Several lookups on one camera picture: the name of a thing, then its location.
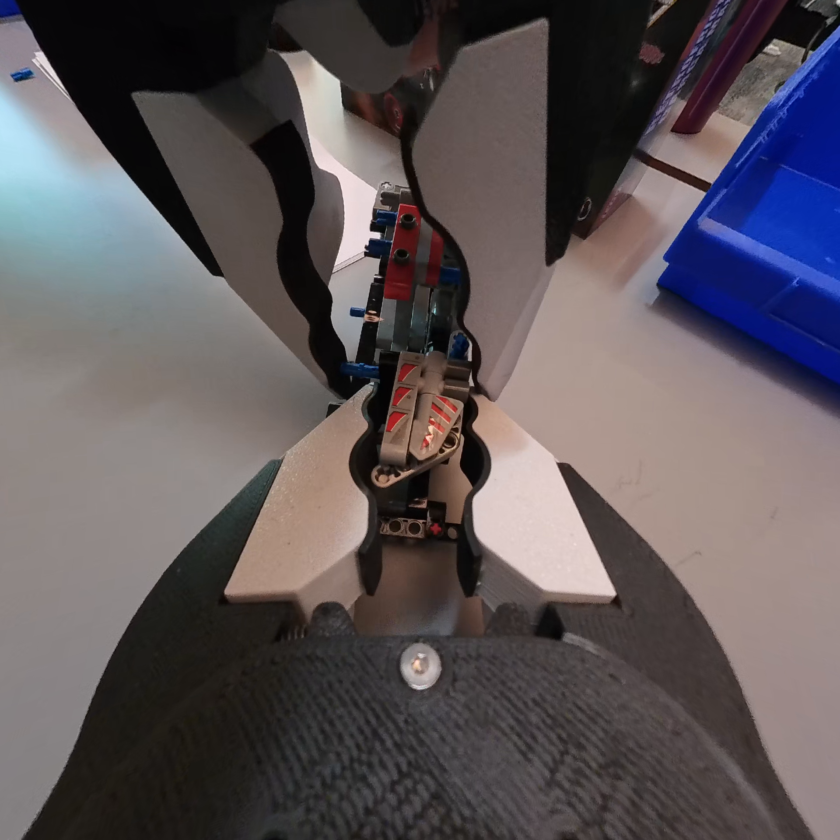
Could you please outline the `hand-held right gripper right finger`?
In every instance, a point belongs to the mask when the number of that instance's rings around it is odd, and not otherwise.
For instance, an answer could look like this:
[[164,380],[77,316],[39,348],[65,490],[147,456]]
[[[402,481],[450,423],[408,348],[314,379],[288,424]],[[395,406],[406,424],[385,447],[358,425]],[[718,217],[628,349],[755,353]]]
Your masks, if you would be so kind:
[[512,603],[537,617],[550,603],[609,604],[616,589],[559,463],[483,395],[475,397],[484,465],[464,506],[477,541],[477,594],[496,611]]

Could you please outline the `grey red toy brick truck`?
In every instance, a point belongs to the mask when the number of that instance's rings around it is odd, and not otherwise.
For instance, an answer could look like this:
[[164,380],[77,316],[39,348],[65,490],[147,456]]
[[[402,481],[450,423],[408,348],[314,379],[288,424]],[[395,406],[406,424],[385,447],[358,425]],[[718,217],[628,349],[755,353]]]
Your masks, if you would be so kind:
[[382,182],[364,256],[376,271],[352,363],[377,364],[373,436],[359,464],[375,504],[377,539],[453,541],[456,520],[430,493],[431,476],[462,444],[470,397],[469,339],[458,323],[462,272],[406,185]]

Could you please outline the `blue plastic storage bin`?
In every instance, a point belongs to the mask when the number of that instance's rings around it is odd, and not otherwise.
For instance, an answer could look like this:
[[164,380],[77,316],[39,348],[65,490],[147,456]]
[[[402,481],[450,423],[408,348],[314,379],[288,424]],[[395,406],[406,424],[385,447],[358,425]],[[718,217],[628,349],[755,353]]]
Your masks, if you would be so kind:
[[839,33],[762,110],[658,287],[839,383]]

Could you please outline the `black toy set box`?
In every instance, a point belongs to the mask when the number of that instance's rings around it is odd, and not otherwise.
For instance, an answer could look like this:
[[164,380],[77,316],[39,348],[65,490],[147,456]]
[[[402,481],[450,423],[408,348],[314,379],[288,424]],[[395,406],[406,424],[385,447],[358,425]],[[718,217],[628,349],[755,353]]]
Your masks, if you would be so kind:
[[425,119],[460,47],[549,22],[547,256],[586,238],[632,194],[638,149],[661,133],[730,2],[361,2],[421,55],[384,91],[340,83],[346,112],[399,138]]

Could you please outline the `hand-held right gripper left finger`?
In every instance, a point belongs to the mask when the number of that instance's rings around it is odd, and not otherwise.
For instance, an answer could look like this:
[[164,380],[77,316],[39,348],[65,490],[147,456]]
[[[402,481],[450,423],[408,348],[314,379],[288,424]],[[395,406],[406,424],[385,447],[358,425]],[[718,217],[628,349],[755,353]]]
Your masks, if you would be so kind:
[[225,587],[229,602],[352,607],[362,596],[369,501],[350,458],[369,429],[373,391],[363,387],[285,453]]

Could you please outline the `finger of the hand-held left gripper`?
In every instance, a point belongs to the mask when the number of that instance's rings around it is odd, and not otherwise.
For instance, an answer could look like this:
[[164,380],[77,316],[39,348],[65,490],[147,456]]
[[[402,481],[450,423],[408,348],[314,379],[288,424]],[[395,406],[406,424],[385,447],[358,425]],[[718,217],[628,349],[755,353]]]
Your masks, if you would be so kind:
[[496,401],[550,284],[546,17],[462,47],[411,152],[423,205],[458,247],[476,383]]
[[329,289],[343,194],[314,160],[286,61],[268,51],[204,91],[132,99],[228,285],[323,386],[349,398]]

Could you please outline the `maroon cylinder post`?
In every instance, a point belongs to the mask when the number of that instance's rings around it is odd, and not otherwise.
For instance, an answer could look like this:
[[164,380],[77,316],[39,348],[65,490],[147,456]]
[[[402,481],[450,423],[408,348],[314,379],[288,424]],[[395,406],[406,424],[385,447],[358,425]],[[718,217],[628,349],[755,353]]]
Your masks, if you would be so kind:
[[679,113],[671,128],[672,133],[693,135],[703,130],[741,69],[760,50],[764,37],[787,4],[787,1],[747,1],[741,5],[734,22]]

